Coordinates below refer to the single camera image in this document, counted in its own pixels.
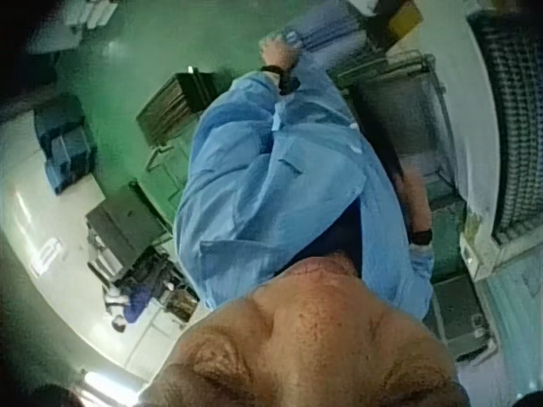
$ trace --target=sleeve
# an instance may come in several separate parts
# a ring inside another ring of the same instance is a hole
[[[430,282],[432,278],[432,269],[434,268],[434,248],[430,243],[428,246],[418,246],[416,244],[410,244],[409,256],[411,259],[411,267],[413,268],[415,280],[413,289],[415,291],[414,298],[418,298],[417,309],[414,309],[412,313],[422,320],[428,313],[430,307],[430,300],[434,295],[432,284]]]
[[[193,139],[190,176],[224,164],[250,164],[272,148],[279,90],[274,78],[254,72],[236,80],[202,116]]]

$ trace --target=blue uniform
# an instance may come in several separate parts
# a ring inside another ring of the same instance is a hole
[[[256,72],[203,114],[174,227],[188,280],[215,309],[273,278],[354,201],[362,280],[422,319],[431,248],[409,245],[395,190],[326,72],[302,55],[299,89],[281,97]]]

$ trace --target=fluorescent light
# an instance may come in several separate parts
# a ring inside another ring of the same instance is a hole
[[[128,387],[121,386],[119,383],[116,383],[95,371],[89,371],[85,375],[85,382],[89,386],[96,388],[100,393],[105,394],[123,405],[132,407],[138,401],[137,392]]]
[[[89,405],[91,407],[111,407],[109,404],[105,403],[87,390],[81,390],[81,401],[83,401],[83,404],[87,407]]]

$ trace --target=person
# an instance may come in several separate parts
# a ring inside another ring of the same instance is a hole
[[[110,284],[104,291],[105,309],[113,316],[111,326],[118,333],[123,333],[128,324],[136,323],[140,315],[147,308],[151,298],[160,291],[164,283],[162,278],[165,272],[156,267],[152,269],[141,282],[131,284],[129,287],[117,287]]]
[[[468,405],[420,322],[433,263],[421,176],[387,177],[309,55],[274,39],[262,57],[195,132],[176,248],[212,312],[142,402]],[[285,95],[289,72],[299,87]]]

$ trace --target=white wall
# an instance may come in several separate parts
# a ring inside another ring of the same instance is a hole
[[[87,268],[84,217],[104,196],[92,176],[54,195],[33,120],[28,112],[0,126],[0,226],[37,290],[66,324],[100,354],[149,380],[180,331],[164,332],[151,324],[155,317],[165,318],[156,304],[124,333],[113,330],[100,281]],[[51,238],[60,241],[62,251],[38,277],[31,264]],[[137,350],[140,343],[145,352]]]

